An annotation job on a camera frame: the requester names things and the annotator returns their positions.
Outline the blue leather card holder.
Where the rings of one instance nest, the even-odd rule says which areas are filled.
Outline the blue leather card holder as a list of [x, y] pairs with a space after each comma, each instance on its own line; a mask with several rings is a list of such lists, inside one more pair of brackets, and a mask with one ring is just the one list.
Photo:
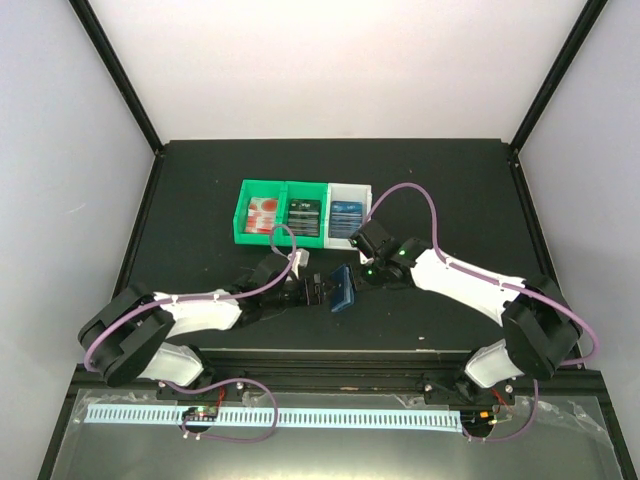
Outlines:
[[340, 301], [338, 303], [330, 303], [332, 313], [341, 312], [354, 304], [355, 290], [351, 283], [350, 271], [351, 267], [348, 264], [343, 264], [331, 273], [331, 276], [339, 282], [339, 285], [332, 289], [340, 290]]

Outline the white card bin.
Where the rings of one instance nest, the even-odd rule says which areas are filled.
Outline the white card bin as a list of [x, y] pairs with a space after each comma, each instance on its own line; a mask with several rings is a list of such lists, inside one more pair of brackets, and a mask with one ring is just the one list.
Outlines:
[[329, 183], [324, 248], [352, 250], [350, 236], [356, 232], [372, 205], [372, 189], [365, 184]]

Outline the green double card bin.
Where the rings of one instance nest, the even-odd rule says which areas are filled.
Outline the green double card bin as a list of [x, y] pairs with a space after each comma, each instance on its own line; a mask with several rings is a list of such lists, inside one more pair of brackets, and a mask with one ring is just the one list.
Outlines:
[[[273, 240], [277, 246], [289, 246], [292, 240], [302, 248], [322, 249], [327, 206], [327, 183], [304, 181], [276, 181], [245, 179], [238, 195], [232, 231], [237, 245], [267, 245]], [[268, 234], [247, 234], [244, 232], [247, 207], [251, 197], [273, 197], [278, 199], [275, 224]], [[287, 211], [292, 199], [314, 199], [321, 202], [320, 233], [318, 237], [297, 236], [287, 225]]]

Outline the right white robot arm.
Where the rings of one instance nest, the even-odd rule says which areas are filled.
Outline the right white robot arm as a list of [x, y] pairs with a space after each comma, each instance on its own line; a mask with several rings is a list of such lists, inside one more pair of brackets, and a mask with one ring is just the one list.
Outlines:
[[375, 220], [349, 242], [366, 260], [352, 276], [354, 288], [403, 285], [439, 294], [501, 328], [502, 339], [475, 349], [459, 373], [434, 384], [464, 404], [479, 402], [512, 378], [551, 379], [583, 333], [559, 287], [546, 276], [526, 280], [459, 262], [429, 241], [399, 242]]

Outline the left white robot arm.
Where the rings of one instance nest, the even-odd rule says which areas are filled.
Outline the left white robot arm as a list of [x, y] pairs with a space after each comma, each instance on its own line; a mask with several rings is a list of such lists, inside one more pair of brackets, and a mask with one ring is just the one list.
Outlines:
[[110, 387], [136, 379], [161, 380], [193, 399], [207, 397], [215, 376], [195, 343], [174, 338], [248, 327], [266, 315], [350, 297], [345, 266], [329, 275], [306, 273], [308, 253], [267, 255], [250, 273], [207, 293], [168, 294], [143, 284], [123, 290], [78, 333], [84, 367]]

